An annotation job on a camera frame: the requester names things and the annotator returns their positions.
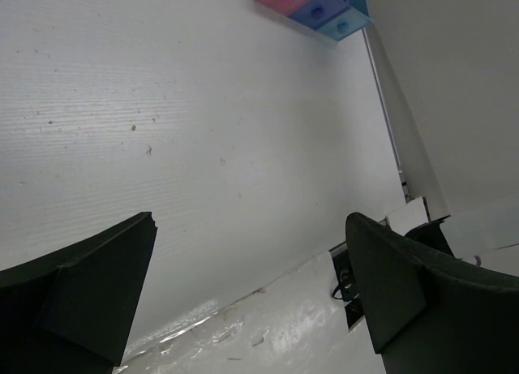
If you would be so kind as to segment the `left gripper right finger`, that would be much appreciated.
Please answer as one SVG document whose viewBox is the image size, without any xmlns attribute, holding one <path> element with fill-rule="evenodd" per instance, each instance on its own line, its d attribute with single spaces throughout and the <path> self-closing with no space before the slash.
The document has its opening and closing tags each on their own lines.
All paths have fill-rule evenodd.
<svg viewBox="0 0 519 374">
<path fill-rule="evenodd" d="M 388 373 L 516 373 L 518 278 L 401 236 L 361 213 L 345 222 L 367 327 Z"/>
</svg>

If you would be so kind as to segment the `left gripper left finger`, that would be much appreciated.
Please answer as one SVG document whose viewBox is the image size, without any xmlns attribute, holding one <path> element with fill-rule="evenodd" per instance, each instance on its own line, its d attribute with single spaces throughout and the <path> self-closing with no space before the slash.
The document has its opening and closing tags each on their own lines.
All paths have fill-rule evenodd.
<svg viewBox="0 0 519 374">
<path fill-rule="evenodd" d="M 3 373 L 111 373 L 122 362 L 157 226 L 141 212 L 1 272 Z"/>
</svg>

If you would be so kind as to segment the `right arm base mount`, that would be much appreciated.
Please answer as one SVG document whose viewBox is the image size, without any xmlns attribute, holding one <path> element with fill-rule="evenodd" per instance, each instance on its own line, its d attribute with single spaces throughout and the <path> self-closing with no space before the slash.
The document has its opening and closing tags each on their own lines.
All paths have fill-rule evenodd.
<svg viewBox="0 0 519 374">
<path fill-rule="evenodd" d="M 435 305 L 432 277 L 415 256 L 453 255 L 440 229 L 444 221 L 430 221 L 402 236 L 361 213 L 347 217 L 347 248 L 332 258 L 338 281 L 332 297 L 340 294 L 346 303 L 349 327 L 365 316 L 376 333 L 391 338 Z"/>
</svg>

